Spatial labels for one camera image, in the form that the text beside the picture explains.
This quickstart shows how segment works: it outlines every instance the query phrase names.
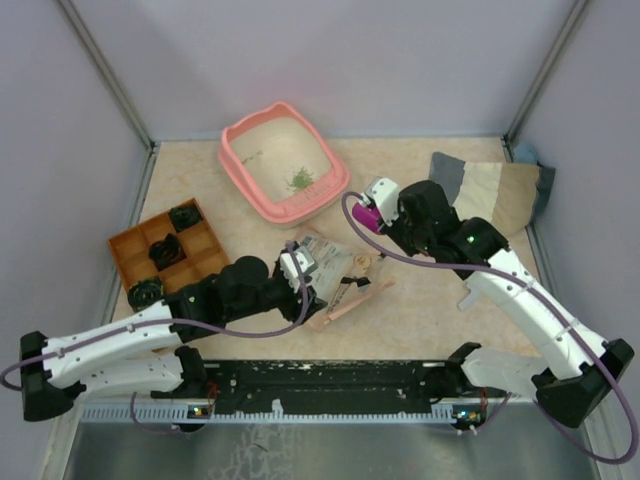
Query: plastic bag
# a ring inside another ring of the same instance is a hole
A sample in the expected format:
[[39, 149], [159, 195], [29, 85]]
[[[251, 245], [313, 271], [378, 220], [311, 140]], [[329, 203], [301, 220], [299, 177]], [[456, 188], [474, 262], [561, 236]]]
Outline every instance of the plastic bag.
[[375, 250], [334, 242], [308, 227], [298, 232], [296, 240], [309, 249], [318, 264], [311, 274], [311, 286], [328, 303], [305, 323], [314, 330], [322, 330], [395, 283], [391, 278], [383, 279], [385, 259]]

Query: magenta part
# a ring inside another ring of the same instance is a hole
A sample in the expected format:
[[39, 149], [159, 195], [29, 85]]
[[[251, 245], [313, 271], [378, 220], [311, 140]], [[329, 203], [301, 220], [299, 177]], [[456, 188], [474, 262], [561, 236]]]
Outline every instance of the magenta part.
[[382, 229], [382, 215], [380, 215], [380, 211], [377, 208], [367, 208], [360, 205], [360, 203], [356, 203], [351, 209], [351, 213], [353, 214], [353, 218], [362, 224], [362, 226], [366, 227], [367, 230], [371, 230], [376, 235], [382, 235], [380, 233]]

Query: metal base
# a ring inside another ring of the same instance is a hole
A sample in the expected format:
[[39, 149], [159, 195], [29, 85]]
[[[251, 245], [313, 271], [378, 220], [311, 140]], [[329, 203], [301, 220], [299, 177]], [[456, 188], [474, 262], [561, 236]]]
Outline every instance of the metal base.
[[478, 436], [460, 437], [449, 426], [415, 424], [226, 424], [167, 437], [132, 424], [82, 423], [64, 478], [590, 480], [598, 476], [593, 462], [540, 421], [534, 406], [516, 403]]

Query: metal pole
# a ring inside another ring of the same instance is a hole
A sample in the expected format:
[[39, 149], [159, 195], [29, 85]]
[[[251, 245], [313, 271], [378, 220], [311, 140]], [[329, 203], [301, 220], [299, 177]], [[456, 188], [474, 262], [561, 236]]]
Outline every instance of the metal pole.
[[129, 99], [124, 88], [118, 82], [115, 74], [113, 73], [113, 69], [109, 65], [109, 62], [103, 53], [100, 51], [98, 44], [87, 28], [80, 12], [78, 12], [78, 9], [73, 4], [72, 0], [54, 0], [54, 2], [60, 8], [60, 12], [63, 17], [68, 21], [73, 33], [80, 41], [80, 44], [86, 51], [89, 59], [98, 71], [105, 87], [109, 90], [109, 93], [120, 108], [125, 119], [146, 149], [151, 151], [153, 149], [154, 142], [151, 139], [142, 118], [140, 117], [140, 113]]
[[573, 4], [573, 8], [567, 17], [567, 20], [560, 29], [558, 37], [553, 43], [551, 50], [549, 50], [549, 53], [547, 53], [540, 70], [524, 98], [524, 101], [520, 105], [516, 116], [509, 126], [509, 130], [507, 130], [507, 133], [505, 134], [505, 139], [509, 148], [513, 148], [517, 144], [524, 124], [547, 86], [551, 75], [557, 68], [562, 55], [569, 46], [569, 43], [580, 28], [582, 21], [586, 18], [588, 9], [592, 4], [593, 0], [576, 0]]

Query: green debris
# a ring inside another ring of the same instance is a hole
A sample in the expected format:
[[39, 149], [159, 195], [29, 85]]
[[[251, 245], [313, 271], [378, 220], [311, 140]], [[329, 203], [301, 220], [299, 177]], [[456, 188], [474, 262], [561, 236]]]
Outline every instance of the green debris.
[[304, 190], [307, 187], [310, 187], [313, 183], [313, 176], [307, 171], [305, 167], [302, 167], [298, 170], [291, 181], [289, 182], [289, 186], [293, 188], [293, 190], [297, 193], [301, 190]]

